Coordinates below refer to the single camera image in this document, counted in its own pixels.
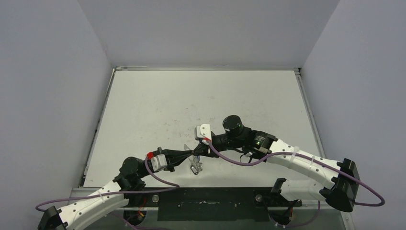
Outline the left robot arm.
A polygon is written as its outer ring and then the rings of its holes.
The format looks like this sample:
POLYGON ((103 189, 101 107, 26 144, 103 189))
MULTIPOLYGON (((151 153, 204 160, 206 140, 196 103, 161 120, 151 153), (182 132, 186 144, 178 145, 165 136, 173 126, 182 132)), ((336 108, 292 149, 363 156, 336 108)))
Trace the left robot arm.
POLYGON ((51 206, 36 210, 43 213, 37 229, 39 230, 83 230, 90 224, 120 207, 138 206, 143 200, 144 177, 153 176, 159 171, 173 172, 188 157, 192 150, 170 150, 158 148, 146 154, 144 159, 127 157, 119 169, 119 174, 96 192, 71 198, 72 204, 56 208, 51 206))

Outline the black tagged key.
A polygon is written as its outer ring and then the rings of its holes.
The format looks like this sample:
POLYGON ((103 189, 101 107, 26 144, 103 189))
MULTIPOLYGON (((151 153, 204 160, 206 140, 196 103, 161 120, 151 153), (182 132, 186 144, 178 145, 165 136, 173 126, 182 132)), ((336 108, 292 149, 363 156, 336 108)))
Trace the black tagged key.
POLYGON ((190 169, 191 169, 191 171, 193 172, 194 175, 198 175, 198 174, 199 174, 198 169, 195 168, 194 166, 191 166, 190 169))

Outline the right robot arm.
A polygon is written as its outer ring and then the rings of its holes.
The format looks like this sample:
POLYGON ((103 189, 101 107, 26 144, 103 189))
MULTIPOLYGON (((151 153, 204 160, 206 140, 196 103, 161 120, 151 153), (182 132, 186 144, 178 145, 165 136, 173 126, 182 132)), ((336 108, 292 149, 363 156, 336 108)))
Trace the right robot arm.
POLYGON ((281 206, 287 201, 325 201, 331 207, 352 212, 358 192, 359 179, 356 164, 349 160, 329 160, 292 146, 274 135, 253 130, 242 124, 237 115, 223 121, 225 133, 216 135, 209 124, 196 126, 195 139, 200 146, 194 152, 218 157, 222 151, 240 152, 256 164, 273 163, 307 176, 306 180, 278 178, 272 187, 271 200, 281 206))

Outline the clear plastic keyring holder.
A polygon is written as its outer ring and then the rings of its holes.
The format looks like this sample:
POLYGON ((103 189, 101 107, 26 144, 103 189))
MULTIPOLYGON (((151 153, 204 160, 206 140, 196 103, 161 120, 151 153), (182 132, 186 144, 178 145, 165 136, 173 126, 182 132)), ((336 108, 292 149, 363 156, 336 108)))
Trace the clear plastic keyring holder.
POLYGON ((198 171, 200 173, 203 170, 203 167, 202 167, 203 163, 200 162, 200 159, 198 159, 198 158, 196 158, 194 156, 195 155, 192 154, 191 156, 188 157, 188 160, 190 162, 190 167, 194 166, 195 168, 198 169, 198 171))

